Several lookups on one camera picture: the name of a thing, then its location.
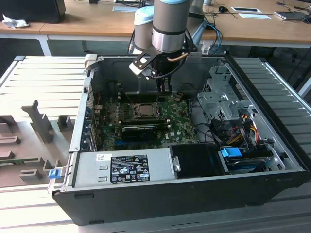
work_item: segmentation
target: gray floor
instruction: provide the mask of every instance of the gray floor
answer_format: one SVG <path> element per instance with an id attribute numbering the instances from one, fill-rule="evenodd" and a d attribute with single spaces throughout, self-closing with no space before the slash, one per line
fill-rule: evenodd
<path id="1" fill-rule="evenodd" d="M 81 41 L 49 41 L 52 56 L 85 56 Z M 127 42 L 108 42 L 108 41 L 87 41 L 89 53 L 101 55 L 126 55 Z M 248 57 L 251 47 L 247 46 L 222 46 L 221 50 L 228 50 L 229 53 L 236 57 Z M 277 48 L 268 62 L 274 69 L 285 79 L 288 79 L 292 70 L 299 63 L 308 49 Z M 271 48 L 256 48 L 258 56 L 262 57 L 271 52 Z M 297 58 L 292 59 L 292 54 L 297 53 Z M 4 73 L 10 63 L 17 55 L 43 56 L 40 44 L 37 40 L 22 39 L 0 39 L 0 76 Z M 296 78 L 304 71 L 311 62 L 311 52 L 302 61 L 299 68 L 293 74 L 290 84 L 292 85 Z"/>

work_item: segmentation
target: green motherboard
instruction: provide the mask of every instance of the green motherboard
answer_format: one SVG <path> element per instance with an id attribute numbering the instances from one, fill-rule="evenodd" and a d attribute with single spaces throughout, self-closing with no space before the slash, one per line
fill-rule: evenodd
<path id="1" fill-rule="evenodd" d="M 181 95 L 167 96 L 161 102 L 152 103 L 122 103 L 120 98 L 111 98 L 101 103 L 100 111 L 95 110 L 99 149 L 139 150 L 198 143 L 188 112 L 187 102 Z M 126 127 L 147 125 L 154 128 L 154 138 L 143 141 L 122 138 Z"/>

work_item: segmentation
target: motherboard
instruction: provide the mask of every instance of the motherboard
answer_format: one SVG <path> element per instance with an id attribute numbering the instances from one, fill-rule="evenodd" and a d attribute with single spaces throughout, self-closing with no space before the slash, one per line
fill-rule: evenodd
<path id="1" fill-rule="evenodd" d="M 182 95 L 157 102 L 124 102 L 128 96 L 95 105 L 96 133 L 101 151 L 166 148 L 198 143 Z"/>

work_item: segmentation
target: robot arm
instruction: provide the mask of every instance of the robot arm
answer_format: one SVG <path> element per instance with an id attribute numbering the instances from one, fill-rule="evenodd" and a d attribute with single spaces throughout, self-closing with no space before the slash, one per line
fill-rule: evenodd
<path id="1" fill-rule="evenodd" d="M 197 47 L 187 29 L 189 11 L 199 26 L 204 22 L 204 0 L 156 0 L 135 14 L 135 54 L 130 69 L 139 77 L 155 79 L 158 91 L 171 92 L 170 79 Z"/>

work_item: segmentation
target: white sticker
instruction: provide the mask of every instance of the white sticker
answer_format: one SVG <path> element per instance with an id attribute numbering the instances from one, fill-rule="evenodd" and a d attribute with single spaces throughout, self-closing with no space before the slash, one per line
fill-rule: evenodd
<path id="1" fill-rule="evenodd" d="M 112 154 L 98 154 L 96 156 L 96 161 L 110 161 Z"/>
<path id="2" fill-rule="evenodd" d="M 14 163 L 0 163 L 0 166 L 12 166 Z"/>

